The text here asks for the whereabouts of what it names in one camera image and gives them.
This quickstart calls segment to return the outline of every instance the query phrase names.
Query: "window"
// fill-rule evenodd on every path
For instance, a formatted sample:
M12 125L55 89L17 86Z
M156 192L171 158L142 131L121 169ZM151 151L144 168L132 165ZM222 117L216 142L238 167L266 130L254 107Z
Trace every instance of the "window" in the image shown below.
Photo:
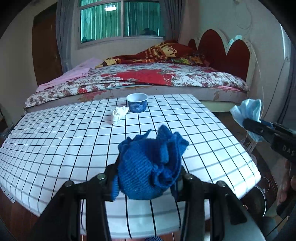
M79 0L80 43L134 36L163 37L158 1Z

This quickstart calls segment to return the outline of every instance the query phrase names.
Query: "blue face mask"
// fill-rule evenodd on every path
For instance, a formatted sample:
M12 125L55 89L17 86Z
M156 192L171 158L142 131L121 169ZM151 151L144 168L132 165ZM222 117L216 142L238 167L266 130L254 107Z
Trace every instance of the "blue face mask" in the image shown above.
M244 119L250 118L254 121L260 121L260 114L261 114L261 100L253 100L247 99L242 101L240 106L234 106L230 113L232 114L233 119L242 127L244 128L242 122ZM260 142L263 141L263 137L254 134L253 132L248 131L249 136L255 141Z

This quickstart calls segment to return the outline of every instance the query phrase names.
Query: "window pane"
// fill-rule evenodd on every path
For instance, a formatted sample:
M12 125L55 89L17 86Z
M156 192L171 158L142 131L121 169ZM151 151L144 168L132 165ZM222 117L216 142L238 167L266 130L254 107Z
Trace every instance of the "window pane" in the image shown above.
M81 43L121 35L120 2L81 10Z
M163 20L159 2L124 1L124 29L127 36L164 36Z
M94 3L94 2L100 2L102 0L80 0L79 1L79 6L85 6L87 4L91 4L91 3Z

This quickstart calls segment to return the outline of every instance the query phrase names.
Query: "red headboard panel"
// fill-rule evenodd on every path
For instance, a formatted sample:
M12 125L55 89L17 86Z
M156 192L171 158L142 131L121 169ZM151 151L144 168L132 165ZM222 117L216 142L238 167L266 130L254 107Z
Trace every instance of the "red headboard panel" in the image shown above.
M193 48L193 45L196 46L194 39L191 39L188 46ZM226 55L220 35L209 29L201 37L197 50L205 56L210 67L247 79L250 51L244 41L236 40Z

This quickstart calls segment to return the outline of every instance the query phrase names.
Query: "window sill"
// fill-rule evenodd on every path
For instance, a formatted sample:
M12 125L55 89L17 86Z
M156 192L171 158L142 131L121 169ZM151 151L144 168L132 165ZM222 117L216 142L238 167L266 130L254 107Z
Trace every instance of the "window sill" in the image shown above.
M130 37L113 37L113 38L105 38L105 39L99 39L99 40L94 40L94 41L89 41L85 43L78 43L77 49L83 49L86 47L90 47L96 44L101 44L101 43L109 43L113 41L118 41L118 40L131 40L131 39L159 39L160 42L164 41L163 37L160 36L130 36Z

